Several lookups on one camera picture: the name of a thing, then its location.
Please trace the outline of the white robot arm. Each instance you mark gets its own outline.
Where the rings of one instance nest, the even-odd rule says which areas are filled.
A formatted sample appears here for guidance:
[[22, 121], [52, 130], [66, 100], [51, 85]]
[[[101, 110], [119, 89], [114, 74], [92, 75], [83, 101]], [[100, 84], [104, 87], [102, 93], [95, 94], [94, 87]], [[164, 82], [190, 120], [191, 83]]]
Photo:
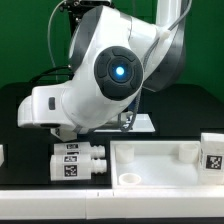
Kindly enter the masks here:
[[184, 0], [158, 0], [154, 24], [100, 5], [84, 14], [69, 49], [73, 78], [37, 86], [19, 106], [20, 127], [86, 134], [122, 113], [171, 47]]

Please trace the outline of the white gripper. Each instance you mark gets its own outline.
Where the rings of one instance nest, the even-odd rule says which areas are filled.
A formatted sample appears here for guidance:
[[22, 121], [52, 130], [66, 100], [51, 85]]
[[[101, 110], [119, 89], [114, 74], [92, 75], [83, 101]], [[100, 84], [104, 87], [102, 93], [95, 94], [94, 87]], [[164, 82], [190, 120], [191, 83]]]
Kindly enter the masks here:
[[63, 129], [78, 133], [80, 126], [71, 118], [74, 86], [71, 83], [37, 86], [18, 108], [17, 124], [22, 128]]

